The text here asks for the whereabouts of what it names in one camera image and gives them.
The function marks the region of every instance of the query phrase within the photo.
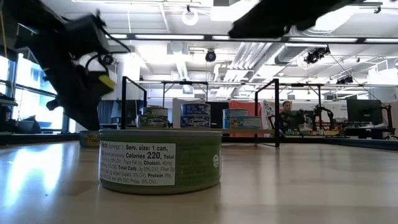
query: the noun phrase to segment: nutrition label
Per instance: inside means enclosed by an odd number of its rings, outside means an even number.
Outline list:
[[[175,144],[101,141],[99,177],[118,184],[175,185]]]

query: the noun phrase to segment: white ceiling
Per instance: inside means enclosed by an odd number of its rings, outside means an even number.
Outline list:
[[[212,21],[209,14],[211,7],[206,2],[206,7],[197,7],[199,20],[194,26],[185,25],[181,14],[184,6],[164,6],[165,18],[162,16],[159,5],[128,5],[128,4],[93,4],[72,2],[72,0],[42,0],[56,13],[76,18],[87,12],[101,11],[101,17],[107,23],[110,33],[173,33],[173,34],[221,34],[226,35],[231,28],[231,22]],[[376,37],[398,37],[398,7],[397,4],[387,4],[382,1],[385,8],[379,14],[373,14],[373,9],[360,11],[348,19],[342,26],[334,30],[330,35],[336,36],[376,36]],[[128,41],[126,44],[133,45],[147,62],[147,68],[142,69],[144,75],[170,74],[176,70],[175,62],[166,56],[166,45],[168,41]],[[187,61],[188,72],[190,70],[213,72],[214,63],[205,62],[207,49],[215,49],[217,61],[232,61],[238,52],[240,43],[237,42],[189,42],[193,56]],[[356,58],[365,62],[374,57],[397,56],[398,45],[330,45],[331,54],[336,57],[344,69],[357,66]],[[320,63],[308,70],[303,69],[300,64],[296,67],[285,67],[283,69],[284,80],[291,77],[291,82],[302,81],[305,77],[327,80],[328,77],[339,74],[343,69],[331,57],[324,58]],[[365,77],[366,70],[358,71],[358,78]]]

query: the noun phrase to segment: shelf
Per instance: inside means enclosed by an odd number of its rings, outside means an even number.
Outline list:
[[[274,130],[264,129],[222,129],[222,128],[129,128],[128,130],[152,131],[221,131],[225,134],[274,134]]]

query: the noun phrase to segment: table surface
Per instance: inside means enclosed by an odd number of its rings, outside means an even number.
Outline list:
[[[322,144],[222,150],[221,184],[171,196],[98,182],[77,142],[0,148],[0,223],[397,223],[398,154]]]

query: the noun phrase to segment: yellow part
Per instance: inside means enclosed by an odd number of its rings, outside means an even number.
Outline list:
[[[101,82],[103,82],[105,85],[107,85],[109,88],[111,88],[112,90],[115,89],[115,82],[112,81],[107,75],[102,75],[100,77],[98,77],[99,80],[101,80]]]

